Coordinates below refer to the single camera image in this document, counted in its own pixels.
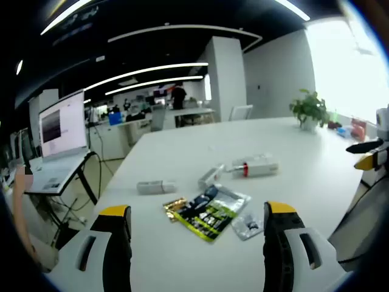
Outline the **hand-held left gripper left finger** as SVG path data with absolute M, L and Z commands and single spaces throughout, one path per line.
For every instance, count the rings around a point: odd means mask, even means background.
M 131 291 L 131 257 L 131 207 L 108 207 L 59 250 L 53 284 L 60 291 Z

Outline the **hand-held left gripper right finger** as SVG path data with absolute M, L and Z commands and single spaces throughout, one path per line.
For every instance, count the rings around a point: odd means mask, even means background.
M 336 250 L 290 205 L 264 204 L 264 291 L 335 291 L 346 278 Z

